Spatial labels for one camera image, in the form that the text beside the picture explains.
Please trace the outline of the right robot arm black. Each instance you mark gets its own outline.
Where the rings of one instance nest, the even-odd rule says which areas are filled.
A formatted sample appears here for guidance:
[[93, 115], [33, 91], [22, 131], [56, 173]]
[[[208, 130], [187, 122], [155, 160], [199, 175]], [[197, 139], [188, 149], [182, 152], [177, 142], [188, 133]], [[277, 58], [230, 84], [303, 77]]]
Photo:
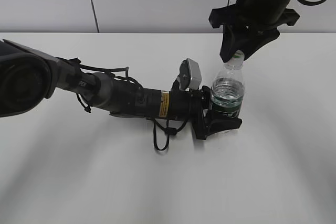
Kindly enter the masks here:
[[240, 50], [248, 59], [257, 50], [276, 40], [282, 24], [293, 26], [299, 14], [287, 6], [291, 0], [237, 0], [235, 4], [212, 9], [209, 22], [223, 27], [220, 57], [228, 62]]

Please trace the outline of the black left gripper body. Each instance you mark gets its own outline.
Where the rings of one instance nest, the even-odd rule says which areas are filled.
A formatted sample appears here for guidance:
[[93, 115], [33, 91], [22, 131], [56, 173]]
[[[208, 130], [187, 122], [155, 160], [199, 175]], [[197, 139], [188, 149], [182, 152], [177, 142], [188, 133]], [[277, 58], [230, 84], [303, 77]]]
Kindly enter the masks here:
[[190, 123], [193, 135], [197, 140], [206, 140], [207, 125], [204, 111], [209, 108], [211, 89], [202, 86], [200, 90], [189, 92]]

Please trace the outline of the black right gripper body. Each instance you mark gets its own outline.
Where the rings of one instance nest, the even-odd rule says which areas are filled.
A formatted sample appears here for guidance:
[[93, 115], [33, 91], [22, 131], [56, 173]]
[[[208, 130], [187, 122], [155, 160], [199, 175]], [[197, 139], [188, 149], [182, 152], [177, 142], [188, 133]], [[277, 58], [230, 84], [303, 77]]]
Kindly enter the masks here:
[[281, 25], [294, 26], [300, 15], [294, 9], [283, 5], [254, 5], [251, 7], [238, 4], [212, 9], [209, 23], [213, 28], [221, 25], [250, 27], [256, 31], [266, 31]]

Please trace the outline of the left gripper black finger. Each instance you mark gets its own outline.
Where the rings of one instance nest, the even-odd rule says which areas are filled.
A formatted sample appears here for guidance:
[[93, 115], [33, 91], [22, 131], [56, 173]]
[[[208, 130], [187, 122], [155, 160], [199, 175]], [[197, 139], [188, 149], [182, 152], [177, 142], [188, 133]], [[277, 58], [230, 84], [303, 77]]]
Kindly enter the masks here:
[[228, 117], [221, 112], [208, 111], [205, 117], [205, 137], [222, 131], [238, 129], [241, 124], [242, 119], [240, 118]]

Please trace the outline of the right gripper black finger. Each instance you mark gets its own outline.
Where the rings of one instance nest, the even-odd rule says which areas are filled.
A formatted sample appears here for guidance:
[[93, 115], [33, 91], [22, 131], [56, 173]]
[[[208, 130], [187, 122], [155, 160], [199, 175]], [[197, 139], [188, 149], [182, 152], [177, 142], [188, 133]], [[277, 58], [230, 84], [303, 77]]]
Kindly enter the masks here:
[[266, 44], [276, 40], [280, 36], [280, 32], [277, 28], [271, 30], [265, 30], [253, 35], [243, 45], [244, 60], [247, 60], [256, 51]]
[[220, 50], [220, 57], [223, 63], [227, 63], [234, 54], [240, 50], [246, 53], [246, 43], [248, 39], [248, 29], [238, 25], [224, 25], [223, 41]]

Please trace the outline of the left robot arm black grey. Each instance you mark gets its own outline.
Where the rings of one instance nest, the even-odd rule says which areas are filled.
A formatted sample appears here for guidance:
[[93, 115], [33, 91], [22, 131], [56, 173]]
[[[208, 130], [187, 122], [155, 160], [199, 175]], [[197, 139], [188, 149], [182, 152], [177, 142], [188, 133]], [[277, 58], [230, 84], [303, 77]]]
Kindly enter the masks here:
[[211, 104], [210, 89], [180, 89], [175, 80], [170, 91], [147, 89], [118, 69], [94, 68], [77, 58], [53, 57], [9, 40], [1, 41], [1, 116], [26, 113], [56, 89], [73, 92], [87, 112], [92, 108], [121, 118], [191, 122], [200, 140], [238, 129], [242, 121], [224, 115]]

